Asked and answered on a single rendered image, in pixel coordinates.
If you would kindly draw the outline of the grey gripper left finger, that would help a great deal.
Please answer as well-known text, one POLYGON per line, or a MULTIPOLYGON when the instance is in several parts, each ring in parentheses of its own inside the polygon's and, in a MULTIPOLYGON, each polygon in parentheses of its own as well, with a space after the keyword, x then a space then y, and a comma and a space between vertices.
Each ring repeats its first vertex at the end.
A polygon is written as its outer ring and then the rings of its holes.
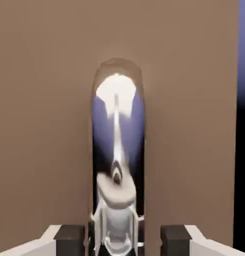
POLYGON ((0 252, 0 256, 85 256, 85 226, 50 225, 39 239, 0 252))

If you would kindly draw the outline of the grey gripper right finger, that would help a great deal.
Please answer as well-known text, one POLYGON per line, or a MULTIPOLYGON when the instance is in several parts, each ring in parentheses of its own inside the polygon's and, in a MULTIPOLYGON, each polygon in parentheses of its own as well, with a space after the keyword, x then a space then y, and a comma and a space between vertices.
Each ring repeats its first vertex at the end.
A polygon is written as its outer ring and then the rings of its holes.
POLYGON ((245 252, 207 239, 196 225, 162 225, 160 239, 160 256, 245 256, 245 252))

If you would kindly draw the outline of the brown cabinet door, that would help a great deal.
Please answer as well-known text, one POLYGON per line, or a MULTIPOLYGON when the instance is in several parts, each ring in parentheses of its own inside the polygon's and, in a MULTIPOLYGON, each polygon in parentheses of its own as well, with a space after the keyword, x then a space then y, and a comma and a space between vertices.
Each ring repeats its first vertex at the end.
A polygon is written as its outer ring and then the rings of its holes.
POLYGON ((0 0, 0 252, 88 220, 91 93, 133 61, 146 115, 147 256, 160 226, 233 244, 238 0, 0 0))

